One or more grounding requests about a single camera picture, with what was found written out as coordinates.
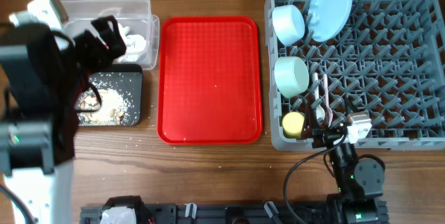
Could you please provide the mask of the light blue bowl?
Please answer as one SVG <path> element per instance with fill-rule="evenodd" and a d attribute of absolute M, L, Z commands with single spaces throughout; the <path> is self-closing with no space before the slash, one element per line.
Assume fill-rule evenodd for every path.
<path fill-rule="evenodd" d="M 305 21 L 294 5 L 274 8 L 272 21 L 274 32 L 284 46 L 291 46 L 305 35 Z"/>

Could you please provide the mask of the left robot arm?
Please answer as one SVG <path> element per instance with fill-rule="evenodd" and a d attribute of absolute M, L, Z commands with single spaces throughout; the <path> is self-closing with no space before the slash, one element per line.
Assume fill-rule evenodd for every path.
<path fill-rule="evenodd" d="M 60 0 L 32 0 L 10 15 L 1 35 L 1 67 L 9 85 L 1 116 L 1 192 L 16 223 L 72 220 L 74 137 L 91 74 L 112 66 L 127 47 L 112 15 L 70 37 Z"/>

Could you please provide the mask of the grey dishwasher rack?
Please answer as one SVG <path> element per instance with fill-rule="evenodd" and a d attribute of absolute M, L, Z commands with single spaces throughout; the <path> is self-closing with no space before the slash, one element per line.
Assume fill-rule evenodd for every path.
<path fill-rule="evenodd" d="M 283 116 L 325 104 L 328 77 L 332 125 L 346 121 L 344 97 L 366 111 L 373 125 L 361 148 L 444 148 L 444 17 L 438 0 L 353 0 L 344 28 L 317 42 L 309 32 L 289 47 L 275 35 L 272 11 L 294 5 L 310 20 L 311 0 L 266 0 L 264 19 L 270 64 L 279 57 L 303 59 L 318 78 L 304 94 L 287 99 L 270 82 L 271 142 L 281 151 L 310 151 L 309 139 L 284 135 Z"/>

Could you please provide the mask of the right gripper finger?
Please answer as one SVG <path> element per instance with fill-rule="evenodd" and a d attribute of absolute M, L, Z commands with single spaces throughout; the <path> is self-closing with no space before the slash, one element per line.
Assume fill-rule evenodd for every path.
<path fill-rule="evenodd" d="M 344 97 L 344 107 L 345 114 L 350 115 L 351 113 L 362 113 L 362 110 L 359 110 L 350 100 L 349 96 Z"/>
<path fill-rule="evenodd" d="M 318 129 L 318 121 L 316 119 L 316 112 L 309 102 L 305 102 L 304 117 L 301 138 L 312 138 L 314 130 Z"/>

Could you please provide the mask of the yellow plastic cup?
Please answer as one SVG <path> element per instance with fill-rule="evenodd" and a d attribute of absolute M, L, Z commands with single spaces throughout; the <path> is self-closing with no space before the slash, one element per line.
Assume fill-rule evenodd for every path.
<path fill-rule="evenodd" d="M 282 118 L 284 135 L 288 138 L 300 138 L 303 130 L 305 117 L 303 114 L 292 111 Z"/>

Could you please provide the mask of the clear plastic waste bin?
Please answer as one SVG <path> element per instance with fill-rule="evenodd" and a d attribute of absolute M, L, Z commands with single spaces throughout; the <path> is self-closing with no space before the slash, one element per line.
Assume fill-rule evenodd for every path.
<path fill-rule="evenodd" d="M 152 13 L 150 0 L 61 0 L 74 21 L 67 30 L 76 34 L 90 26 L 90 20 L 113 15 L 119 24 L 130 27 L 130 34 L 146 39 L 146 47 L 136 62 L 144 70 L 152 70 L 159 52 L 159 18 Z"/>

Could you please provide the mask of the mint green bowl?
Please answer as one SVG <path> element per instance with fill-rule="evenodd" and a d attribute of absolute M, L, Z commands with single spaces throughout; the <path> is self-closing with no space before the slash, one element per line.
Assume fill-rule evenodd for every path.
<path fill-rule="evenodd" d="M 303 94 L 309 87 L 309 71 L 302 58 L 279 57 L 275 62 L 275 83 L 281 95 L 291 99 Z"/>

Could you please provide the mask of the light blue plate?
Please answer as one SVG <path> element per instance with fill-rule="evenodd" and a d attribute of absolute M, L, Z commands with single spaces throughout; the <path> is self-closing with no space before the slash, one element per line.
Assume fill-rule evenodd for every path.
<path fill-rule="evenodd" d="M 311 0 L 308 14 L 312 15 L 307 27 L 312 39 L 324 42 L 336 36 L 345 26 L 353 0 Z"/>

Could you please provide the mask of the red serving tray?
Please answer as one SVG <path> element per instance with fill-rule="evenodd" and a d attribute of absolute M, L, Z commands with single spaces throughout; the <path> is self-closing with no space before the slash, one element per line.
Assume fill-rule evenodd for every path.
<path fill-rule="evenodd" d="M 235 145 L 262 133 L 258 30 L 246 16 L 161 27 L 156 131 L 169 145 Z"/>

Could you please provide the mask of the black waste tray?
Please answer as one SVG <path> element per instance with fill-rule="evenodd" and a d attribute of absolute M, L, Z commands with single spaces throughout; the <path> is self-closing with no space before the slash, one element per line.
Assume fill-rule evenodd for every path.
<path fill-rule="evenodd" d="M 137 64 L 115 64 L 90 75 L 89 82 L 97 89 L 99 103 L 92 90 L 85 91 L 77 101 L 82 127 L 130 127 L 140 122 L 143 70 Z"/>

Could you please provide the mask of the white plastic fork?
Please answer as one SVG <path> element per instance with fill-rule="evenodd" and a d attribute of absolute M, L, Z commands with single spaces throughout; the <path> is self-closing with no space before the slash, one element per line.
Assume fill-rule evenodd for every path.
<path fill-rule="evenodd" d="M 331 127 L 332 119 L 333 119 L 333 112 L 330 107 L 328 77 L 327 77 L 326 73 L 323 75 L 323 87 L 324 87 L 324 94 L 325 94 L 325 107 L 327 110 L 327 126 Z"/>

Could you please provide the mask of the food scraps pile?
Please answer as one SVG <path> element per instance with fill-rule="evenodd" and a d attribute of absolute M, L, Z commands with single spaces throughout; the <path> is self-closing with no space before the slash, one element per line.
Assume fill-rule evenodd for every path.
<path fill-rule="evenodd" d="M 97 101 L 96 94 L 90 89 L 84 92 L 77 106 L 81 126 L 124 126 L 130 125 L 137 118 L 132 112 L 135 109 L 131 91 L 121 88 L 116 81 L 92 80 L 102 100 Z"/>

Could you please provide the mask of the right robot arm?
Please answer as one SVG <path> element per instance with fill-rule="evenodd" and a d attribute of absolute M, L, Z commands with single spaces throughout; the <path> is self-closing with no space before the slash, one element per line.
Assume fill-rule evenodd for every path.
<path fill-rule="evenodd" d="M 305 105 L 303 137 L 313 139 L 312 147 L 321 148 L 326 166 L 337 183 L 339 192 L 327 197 L 330 223 L 388 223 L 387 204 L 383 195 L 385 163 L 372 155 L 359 156 L 355 144 L 372 128 L 368 113 L 359 111 L 345 99 L 346 121 L 337 127 L 323 128 L 316 111 Z"/>

